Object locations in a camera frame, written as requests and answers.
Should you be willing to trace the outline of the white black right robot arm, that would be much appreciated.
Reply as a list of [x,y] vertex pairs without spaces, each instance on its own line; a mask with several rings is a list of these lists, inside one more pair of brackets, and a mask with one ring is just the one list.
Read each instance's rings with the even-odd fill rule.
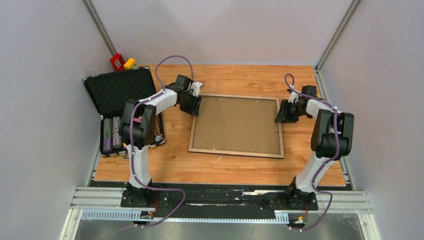
[[282,100],[274,121],[296,123],[301,116],[315,119],[310,140],[311,156],[301,173],[293,178],[285,195],[286,204],[298,209],[313,201],[317,184],[327,170],[351,152],[355,117],[318,98],[315,86],[307,85],[297,91],[290,85],[288,92],[289,98]]

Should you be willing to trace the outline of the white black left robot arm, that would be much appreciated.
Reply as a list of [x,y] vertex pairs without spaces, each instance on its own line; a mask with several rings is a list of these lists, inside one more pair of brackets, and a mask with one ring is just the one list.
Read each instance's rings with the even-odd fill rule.
[[169,107],[179,106],[182,112],[199,116],[203,83],[178,75],[175,82],[140,100],[130,99],[124,108],[119,135],[129,156],[130,178],[123,192],[123,205],[146,207],[153,201],[149,173],[149,149],[155,138],[157,116]]

